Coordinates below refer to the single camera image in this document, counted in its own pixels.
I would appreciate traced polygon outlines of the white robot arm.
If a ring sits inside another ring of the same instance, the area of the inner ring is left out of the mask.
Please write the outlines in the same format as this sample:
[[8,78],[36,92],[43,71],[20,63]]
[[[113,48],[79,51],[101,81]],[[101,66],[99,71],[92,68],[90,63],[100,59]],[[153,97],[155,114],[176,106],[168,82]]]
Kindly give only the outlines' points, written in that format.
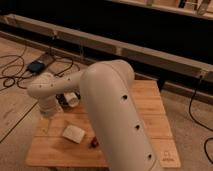
[[79,92],[110,171],[164,171],[131,95],[133,82],[131,65],[112,60],[61,78],[43,73],[27,92],[46,117],[54,114],[54,95]]

